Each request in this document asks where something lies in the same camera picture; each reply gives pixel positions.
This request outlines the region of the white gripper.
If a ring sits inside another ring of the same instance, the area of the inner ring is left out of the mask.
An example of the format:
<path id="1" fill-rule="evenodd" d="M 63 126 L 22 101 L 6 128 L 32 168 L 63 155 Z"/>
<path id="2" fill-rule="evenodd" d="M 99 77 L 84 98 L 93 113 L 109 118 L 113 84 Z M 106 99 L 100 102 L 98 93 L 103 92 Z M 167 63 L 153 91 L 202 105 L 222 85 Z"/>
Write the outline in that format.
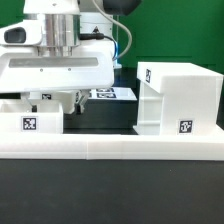
<path id="1" fill-rule="evenodd" d="M 22 93 L 28 111 L 36 112 L 29 92 L 79 90 L 75 112 L 83 114 L 89 89 L 113 85 L 113 54 L 111 41 L 82 41 L 70 57 L 40 57 L 34 47 L 0 46 L 0 93 Z"/>

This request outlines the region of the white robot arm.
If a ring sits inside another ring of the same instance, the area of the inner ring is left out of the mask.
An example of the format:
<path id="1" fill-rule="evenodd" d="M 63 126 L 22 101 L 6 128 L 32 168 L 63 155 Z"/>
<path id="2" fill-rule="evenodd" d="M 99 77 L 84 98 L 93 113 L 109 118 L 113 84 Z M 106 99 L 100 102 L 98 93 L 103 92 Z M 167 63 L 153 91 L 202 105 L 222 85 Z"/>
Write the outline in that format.
<path id="1" fill-rule="evenodd" d="M 117 16 L 142 0 L 25 0 L 24 19 L 0 28 L 0 93 L 75 91 L 82 111 L 90 91 L 114 83 Z"/>

